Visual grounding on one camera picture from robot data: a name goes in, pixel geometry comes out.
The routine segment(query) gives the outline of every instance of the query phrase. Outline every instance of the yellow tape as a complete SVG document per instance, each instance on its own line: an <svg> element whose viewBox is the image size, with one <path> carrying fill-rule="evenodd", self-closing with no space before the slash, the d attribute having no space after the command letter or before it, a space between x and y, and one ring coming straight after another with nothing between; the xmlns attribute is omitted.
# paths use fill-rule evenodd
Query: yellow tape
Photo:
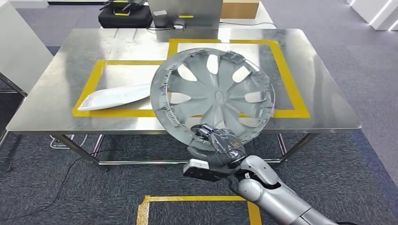
<svg viewBox="0 0 398 225"><path fill-rule="evenodd" d="M161 65L163 60L98 60L76 102L75 107L72 109L72 115L75 117L156 117L153 110L139 110L139 109L103 109L94 111L78 111L78 107L85 100L85 98L95 91L98 82L102 76L102 72L106 65L117 66L158 66Z"/></svg>
<svg viewBox="0 0 398 225"><path fill-rule="evenodd" d="M178 52L179 43L221 43L221 40L217 39L170 39L168 46L167 58ZM290 73L289 67L283 56L283 53L279 47L277 41L274 40L230 40L232 44L261 44L268 45L275 58L276 65L281 74L281 79L285 85L286 92L291 101L293 109L275 109L274 118L309 118L310 114L306 108L306 105L297 89L296 83ZM93 71L87 81L83 92L78 99L76 106L72 109L72 114L75 117L155 117L153 110L145 109L105 109L96 111L77 111L82 101L92 92L95 91L95 87L102 74L103 67L105 65L160 65L163 60L150 60L150 61L138 61L138 60L99 60L93 68ZM246 114L240 114L240 117L248 117Z"/></svg>
<svg viewBox="0 0 398 225"><path fill-rule="evenodd" d="M148 225L149 221L149 196L145 195L144 200L137 209L137 225Z"/></svg>
<svg viewBox="0 0 398 225"><path fill-rule="evenodd" d="M187 18L193 18L193 16L192 15L179 15L178 18L187 19Z"/></svg>
<svg viewBox="0 0 398 225"><path fill-rule="evenodd" d="M97 86L98 81L100 81L100 78L102 75L102 70L104 69L105 65L106 65L105 60L98 60L95 63L94 68L92 69L91 74L88 77L86 85L84 86L83 91L80 94L80 97L77 100L75 107L73 107L73 109L72 109L72 114L74 116L80 116L82 114L90 113L88 111L85 111L85 112L78 111L77 108L82 104L82 102L85 100L85 98L88 95L90 95L91 93L93 93L95 91L95 87Z"/></svg>
<svg viewBox="0 0 398 225"><path fill-rule="evenodd" d="M190 202L190 201L246 201L240 196L149 196L144 197L143 202L137 209L137 225L148 225L149 207L151 202ZM262 225L260 209L257 205L247 202L247 211L249 212L250 225Z"/></svg>
<svg viewBox="0 0 398 225"><path fill-rule="evenodd" d="M260 209L252 202L247 202L247 211L249 211L250 225L262 225Z"/></svg>
<svg viewBox="0 0 398 225"><path fill-rule="evenodd" d="M114 13L114 15L129 16L130 14L128 14L128 13Z"/></svg>

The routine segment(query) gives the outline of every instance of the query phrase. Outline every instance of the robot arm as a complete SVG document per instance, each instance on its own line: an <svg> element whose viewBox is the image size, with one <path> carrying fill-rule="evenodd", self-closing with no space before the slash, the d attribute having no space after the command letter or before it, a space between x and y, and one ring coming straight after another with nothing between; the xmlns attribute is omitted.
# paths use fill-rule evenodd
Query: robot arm
<svg viewBox="0 0 398 225"><path fill-rule="evenodd" d="M258 205L280 225L337 225L286 186L276 172L258 156L247 156L243 144L228 129L196 125L192 131L209 141L215 152L188 147L196 158L184 167L184 176L217 181L235 175L238 193ZM209 164L227 169L210 169Z"/></svg>

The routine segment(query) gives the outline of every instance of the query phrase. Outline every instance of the white cable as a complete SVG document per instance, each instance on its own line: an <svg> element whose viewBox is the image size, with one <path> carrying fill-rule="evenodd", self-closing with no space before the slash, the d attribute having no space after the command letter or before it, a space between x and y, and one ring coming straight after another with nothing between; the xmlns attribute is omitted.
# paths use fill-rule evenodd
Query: white cable
<svg viewBox="0 0 398 225"><path fill-rule="evenodd" d="M87 136L88 136L88 135L86 135L86 136L84 137L82 143L79 145L80 147L82 147L82 146L84 145L84 143L86 142ZM50 137L53 139L53 140L50 142L50 148L52 148L52 149L69 149L68 147L54 147L53 144L54 144L56 138L54 138L54 137L51 136L51 135L50 135Z"/></svg>

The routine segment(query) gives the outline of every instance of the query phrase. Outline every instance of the metal panel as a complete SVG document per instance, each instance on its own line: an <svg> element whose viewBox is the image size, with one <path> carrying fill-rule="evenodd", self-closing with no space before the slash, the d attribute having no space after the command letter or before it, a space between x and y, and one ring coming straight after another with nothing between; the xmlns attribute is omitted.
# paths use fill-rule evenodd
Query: metal panel
<svg viewBox="0 0 398 225"><path fill-rule="evenodd" d="M213 27L220 23L222 0L148 0L155 26Z"/></svg>
<svg viewBox="0 0 398 225"><path fill-rule="evenodd" d="M145 45L147 52L158 53L159 47L167 43L169 38L276 41L310 117L272 118L265 127L264 131L267 133L346 132L361 127L358 117L301 30L245 29L242 32L240 29L178 29L154 32L145 29L77 29L73 30L64 42L29 97L11 120L8 130L43 134L49 132L53 134L165 133L155 117L75 117L72 108L97 61L118 60L119 56L125 60L128 58L126 54L129 53L136 60L139 54L134 52L134 49L123 54L113 54L115 49L120 51L119 46L130 42ZM195 48L197 45L195 43L181 45L181 49L188 47ZM250 59L257 57L258 66L270 78L274 78L276 99L286 96L285 85L272 61L272 53L267 48L260 47L250 48L250 51L244 54ZM161 57L152 60L164 60L163 56ZM152 75L142 73L143 79L146 79L144 76ZM107 72L106 79L107 82L108 79L119 80L118 73Z"/></svg>

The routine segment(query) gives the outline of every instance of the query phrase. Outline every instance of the metal table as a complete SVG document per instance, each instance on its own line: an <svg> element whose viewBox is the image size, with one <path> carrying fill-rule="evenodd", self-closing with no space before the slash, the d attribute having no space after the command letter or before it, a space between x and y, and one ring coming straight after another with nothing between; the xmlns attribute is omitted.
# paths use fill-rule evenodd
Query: metal table
<svg viewBox="0 0 398 225"><path fill-rule="evenodd" d="M114 109L79 112L95 90L148 83L169 55L195 47L233 50L271 78L276 111L264 132L276 134L281 163L318 133L349 132L361 123L301 30L261 29L76 29L71 32L7 129L50 134L98 168L106 165L176 164L186 161L100 162L66 134L164 134L149 99ZM306 136L286 150L282 133Z"/></svg>

